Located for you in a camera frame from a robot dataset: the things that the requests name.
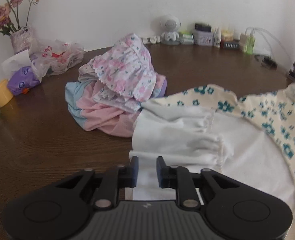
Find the cream teal flower garment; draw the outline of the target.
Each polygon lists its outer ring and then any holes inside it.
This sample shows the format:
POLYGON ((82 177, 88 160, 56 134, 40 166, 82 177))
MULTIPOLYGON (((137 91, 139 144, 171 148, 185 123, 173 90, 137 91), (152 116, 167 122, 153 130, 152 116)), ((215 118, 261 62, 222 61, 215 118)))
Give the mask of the cream teal flower garment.
POLYGON ((143 103, 133 127, 129 155, 139 158, 139 173, 127 199, 175 197, 158 185, 161 156, 167 165, 210 168, 280 198, 294 216, 287 239, 295 239, 295 83, 241 98, 212 84, 195 87, 143 103))

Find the pastel pink blue clothes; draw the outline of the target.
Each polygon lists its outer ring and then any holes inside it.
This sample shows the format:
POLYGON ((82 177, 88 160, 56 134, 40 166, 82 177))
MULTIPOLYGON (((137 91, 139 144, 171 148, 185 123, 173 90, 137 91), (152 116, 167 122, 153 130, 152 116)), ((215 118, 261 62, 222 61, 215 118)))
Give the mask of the pastel pink blue clothes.
POLYGON ((80 74, 76 82, 68 82, 65 87, 65 100, 69 113, 85 131, 98 129, 116 137, 132 137, 133 124, 140 112, 130 113, 95 102, 93 97, 103 88, 104 84, 93 73, 80 74))

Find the pink floral folded clothes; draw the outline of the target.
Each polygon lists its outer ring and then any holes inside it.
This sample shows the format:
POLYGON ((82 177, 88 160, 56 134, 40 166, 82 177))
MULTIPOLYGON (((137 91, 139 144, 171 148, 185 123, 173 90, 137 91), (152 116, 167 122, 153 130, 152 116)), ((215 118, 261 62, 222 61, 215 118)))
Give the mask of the pink floral folded clothes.
POLYGON ((128 34, 79 68, 79 80, 94 80, 93 101, 135 113, 160 95, 166 77, 155 72, 151 55, 136 34, 128 34))

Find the purple tissue pack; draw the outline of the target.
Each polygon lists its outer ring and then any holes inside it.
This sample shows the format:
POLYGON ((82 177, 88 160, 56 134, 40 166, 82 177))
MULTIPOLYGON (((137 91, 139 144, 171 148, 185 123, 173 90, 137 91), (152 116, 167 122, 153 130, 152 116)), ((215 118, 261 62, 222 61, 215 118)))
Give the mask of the purple tissue pack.
POLYGON ((14 95, 26 94, 30 89, 41 82, 35 76, 30 66, 22 67, 16 71, 8 81, 7 88, 14 95))

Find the clear plastic bag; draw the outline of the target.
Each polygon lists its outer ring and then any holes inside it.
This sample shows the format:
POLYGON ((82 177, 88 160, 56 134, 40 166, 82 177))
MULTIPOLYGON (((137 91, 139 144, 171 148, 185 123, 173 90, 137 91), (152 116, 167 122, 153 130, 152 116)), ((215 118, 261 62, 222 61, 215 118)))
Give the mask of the clear plastic bag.
POLYGON ((32 71, 41 81, 45 76, 60 75, 83 61, 84 47, 79 43, 40 40, 29 50, 32 71))

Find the yellow cup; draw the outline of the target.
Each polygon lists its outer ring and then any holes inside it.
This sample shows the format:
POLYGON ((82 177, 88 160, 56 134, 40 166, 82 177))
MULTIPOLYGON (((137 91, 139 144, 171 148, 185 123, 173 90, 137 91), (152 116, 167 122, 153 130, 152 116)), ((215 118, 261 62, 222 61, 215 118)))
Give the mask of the yellow cup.
POLYGON ((13 94, 10 92, 7 85, 7 79, 0 81, 0 108, 4 107, 13 98, 13 94))

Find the dark red gift box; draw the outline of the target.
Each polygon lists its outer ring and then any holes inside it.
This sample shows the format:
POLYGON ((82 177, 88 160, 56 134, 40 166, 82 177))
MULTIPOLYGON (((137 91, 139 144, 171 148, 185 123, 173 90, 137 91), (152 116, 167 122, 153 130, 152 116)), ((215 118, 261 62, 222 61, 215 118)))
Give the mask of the dark red gift box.
POLYGON ((228 49, 228 50, 239 50, 240 44, 239 44, 239 41, 237 40, 232 40, 232 41, 221 40, 220 48, 228 49))

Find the green white small boxes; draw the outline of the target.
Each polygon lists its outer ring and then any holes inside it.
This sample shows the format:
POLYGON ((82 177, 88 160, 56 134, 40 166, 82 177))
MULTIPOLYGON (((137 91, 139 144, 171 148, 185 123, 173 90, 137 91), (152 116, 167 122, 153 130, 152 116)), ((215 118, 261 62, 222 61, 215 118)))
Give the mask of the green white small boxes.
POLYGON ((193 45, 194 44, 194 36, 192 33, 186 31, 180 31, 180 44, 184 45, 193 45))

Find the floral tin box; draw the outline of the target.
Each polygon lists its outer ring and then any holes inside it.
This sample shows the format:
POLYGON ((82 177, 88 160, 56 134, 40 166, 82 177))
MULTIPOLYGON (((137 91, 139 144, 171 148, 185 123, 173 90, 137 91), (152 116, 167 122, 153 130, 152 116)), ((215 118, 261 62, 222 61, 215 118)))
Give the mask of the floral tin box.
POLYGON ((213 46, 214 34, 207 31, 193 31, 194 44, 197 46, 213 46))

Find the white clip row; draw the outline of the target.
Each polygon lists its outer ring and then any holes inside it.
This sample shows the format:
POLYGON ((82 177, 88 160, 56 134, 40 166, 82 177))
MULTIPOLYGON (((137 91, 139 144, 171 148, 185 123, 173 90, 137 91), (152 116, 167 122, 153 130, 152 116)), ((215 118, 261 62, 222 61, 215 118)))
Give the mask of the white clip row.
POLYGON ((141 40, 143 44, 158 44, 161 42, 160 36, 142 37, 141 40))

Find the green spray bottle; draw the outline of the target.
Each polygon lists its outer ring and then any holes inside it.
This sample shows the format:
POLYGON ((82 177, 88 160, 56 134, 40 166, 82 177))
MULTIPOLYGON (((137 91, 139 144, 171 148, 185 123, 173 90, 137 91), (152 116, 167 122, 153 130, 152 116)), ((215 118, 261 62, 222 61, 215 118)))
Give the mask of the green spray bottle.
POLYGON ((254 44, 255 44, 255 37, 253 35, 247 36, 246 37, 246 42, 245 42, 245 46, 244 46, 244 52, 248 55, 252 55, 253 54, 253 50, 254 50, 254 44))

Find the white spray bottle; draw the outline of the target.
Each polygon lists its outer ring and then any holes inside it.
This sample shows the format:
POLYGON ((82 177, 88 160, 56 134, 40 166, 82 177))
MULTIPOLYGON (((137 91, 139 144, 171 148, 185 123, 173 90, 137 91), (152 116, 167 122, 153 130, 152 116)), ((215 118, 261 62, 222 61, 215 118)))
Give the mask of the white spray bottle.
POLYGON ((214 44, 215 48, 220 48, 220 46, 221 46, 221 30, 219 27, 216 27, 216 29, 215 29, 213 44, 214 44))

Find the white charger plug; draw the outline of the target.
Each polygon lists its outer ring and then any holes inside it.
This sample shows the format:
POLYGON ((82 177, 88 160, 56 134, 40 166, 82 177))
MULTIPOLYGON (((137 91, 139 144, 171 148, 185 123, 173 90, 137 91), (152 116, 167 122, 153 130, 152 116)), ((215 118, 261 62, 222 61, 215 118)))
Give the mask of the white charger plug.
POLYGON ((239 48, 242 52, 246 51, 247 35, 245 33, 240 34, 239 48))

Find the yellow cake box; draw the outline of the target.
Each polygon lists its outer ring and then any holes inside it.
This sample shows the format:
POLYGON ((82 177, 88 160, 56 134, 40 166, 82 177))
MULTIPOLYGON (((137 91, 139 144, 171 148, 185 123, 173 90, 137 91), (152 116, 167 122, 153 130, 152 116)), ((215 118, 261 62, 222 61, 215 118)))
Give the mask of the yellow cake box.
POLYGON ((234 32, 230 30, 221 31, 221 39, 226 42, 231 42, 234 40, 234 32))

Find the flower vase with roses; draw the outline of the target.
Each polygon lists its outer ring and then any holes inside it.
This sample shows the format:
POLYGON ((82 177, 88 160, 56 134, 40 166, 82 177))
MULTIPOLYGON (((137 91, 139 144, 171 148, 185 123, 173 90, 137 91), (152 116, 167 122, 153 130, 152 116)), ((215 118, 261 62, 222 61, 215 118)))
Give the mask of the flower vase with roses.
POLYGON ((29 0, 28 13, 24 24, 20 23, 19 6, 23 0, 5 0, 0 4, 0 34, 8 36, 13 52, 18 54, 28 51, 29 55, 36 53, 38 41, 34 29, 28 26, 31 7, 40 0, 29 0))

